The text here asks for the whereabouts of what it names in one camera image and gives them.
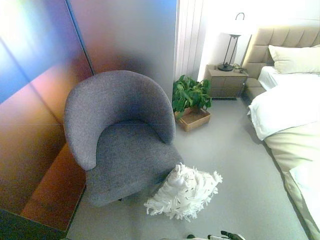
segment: gray armchair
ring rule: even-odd
[[[163,181],[182,162],[172,145],[168,97],[135,72],[104,72],[79,83],[66,101],[64,129],[98,207]]]

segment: white curtain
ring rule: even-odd
[[[206,36],[209,0],[180,0],[178,4],[178,32],[175,80],[181,75],[198,79]]]

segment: table lamp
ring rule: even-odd
[[[239,15],[243,15],[242,20],[237,20]],[[244,20],[245,20],[245,14],[243,12],[239,12],[235,17],[235,20],[232,21],[223,31],[224,33],[230,35],[230,39],[229,39],[228,48],[226,49],[226,53],[225,53],[225,57],[224,57],[223,63],[219,64],[217,66],[218,69],[221,70],[221,71],[229,72],[229,71],[232,71],[234,69],[230,65],[230,62],[232,60],[232,57],[234,56],[235,49],[236,49],[237,42],[238,42],[238,38],[242,34],[244,34],[246,32],[246,29],[247,29],[246,22]],[[234,44],[233,51],[232,51],[232,54],[231,54],[231,57],[230,57],[230,61],[227,62],[226,58],[227,58],[227,55],[228,55],[228,52],[229,52],[231,39],[235,39],[235,44]]]

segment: wicker basket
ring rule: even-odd
[[[177,119],[179,112],[174,113],[175,121],[180,125],[185,132],[200,127],[209,122],[211,113],[202,108],[186,108],[180,119]]]

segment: beige headboard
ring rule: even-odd
[[[320,44],[320,27],[272,26],[259,28],[252,35],[242,67],[249,78],[258,79],[262,67],[273,66],[269,45],[288,48],[312,47]]]

